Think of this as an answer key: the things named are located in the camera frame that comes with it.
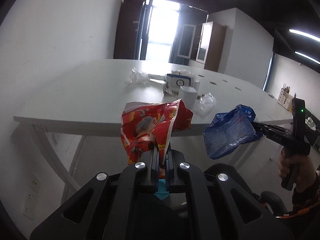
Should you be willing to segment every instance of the brown door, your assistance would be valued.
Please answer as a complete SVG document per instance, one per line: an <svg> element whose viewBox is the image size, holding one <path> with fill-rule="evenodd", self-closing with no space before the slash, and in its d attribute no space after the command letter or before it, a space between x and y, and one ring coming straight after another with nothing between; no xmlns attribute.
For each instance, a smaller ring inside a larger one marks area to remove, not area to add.
<svg viewBox="0 0 320 240"><path fill-rule="evenodd" d="M116 30L113 58L135 59L137 38L138 33L140 33L139 21L143 8L144 0L124 0L122 3Z"/></svg>

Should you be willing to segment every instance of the red plastic bag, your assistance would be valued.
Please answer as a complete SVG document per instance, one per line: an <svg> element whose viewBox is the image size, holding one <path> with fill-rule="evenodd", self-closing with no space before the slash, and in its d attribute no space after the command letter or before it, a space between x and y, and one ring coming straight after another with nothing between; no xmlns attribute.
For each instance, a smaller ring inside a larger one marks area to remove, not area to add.
<svg viewBox="0 0 320 240"><path fill-rule="evenodd" d="M137 162L143 152L158 143L160 164L164 165L171 132L191 127L193 113L179 99L172 103L127 103L121 116L121 140L128 164Z"/></svg>

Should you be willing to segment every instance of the hand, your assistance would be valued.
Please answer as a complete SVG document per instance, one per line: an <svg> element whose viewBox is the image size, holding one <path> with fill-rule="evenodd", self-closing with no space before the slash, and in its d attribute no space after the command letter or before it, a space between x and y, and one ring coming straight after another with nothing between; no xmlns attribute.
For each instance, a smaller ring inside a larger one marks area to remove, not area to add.
<svg viewBox="0 0 320 240"><path fill-rule="evenodd" d="M296 191L301 193L308 187L312 186L316 180L313 163L308 155L294 155L285 159L285 149L282 148L279 160L279 177L284 179L290 172L289 165L296 163L299 163L299 171L295 180Z"/></svg>

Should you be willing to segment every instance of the blue snack wrapper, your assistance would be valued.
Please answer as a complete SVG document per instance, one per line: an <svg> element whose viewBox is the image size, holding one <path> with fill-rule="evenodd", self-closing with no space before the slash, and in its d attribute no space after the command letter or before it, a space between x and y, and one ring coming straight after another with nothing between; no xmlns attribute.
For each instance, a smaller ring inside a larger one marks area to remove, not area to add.
<svg viewBox="0 0 320 240"><path fill-rule="evenodd" d="M263 136L256 133L251 122L256 114L251 107L238 105L229 113L218 113L203 132L207 155L219 159L232 153L240 144L250 143Z"/></svg>

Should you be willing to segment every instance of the dark curtain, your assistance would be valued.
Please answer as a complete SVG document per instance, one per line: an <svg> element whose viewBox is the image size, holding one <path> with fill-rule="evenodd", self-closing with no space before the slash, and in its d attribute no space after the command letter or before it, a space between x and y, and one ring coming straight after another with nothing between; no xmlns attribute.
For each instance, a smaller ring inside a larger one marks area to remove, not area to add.
<svg viewBox="0 0 320 240"><path fill-rule="evenodd" d="M188 5L185 5L185 4L181 5L176 36L172 44L169 63L188 66L189 59L177 56L182 27L184 24L197 25L200 23L205 23L207 21L207 14L208 14L207 12L204 12L202 10L199 10L196 8L190 8Z"/></svg>

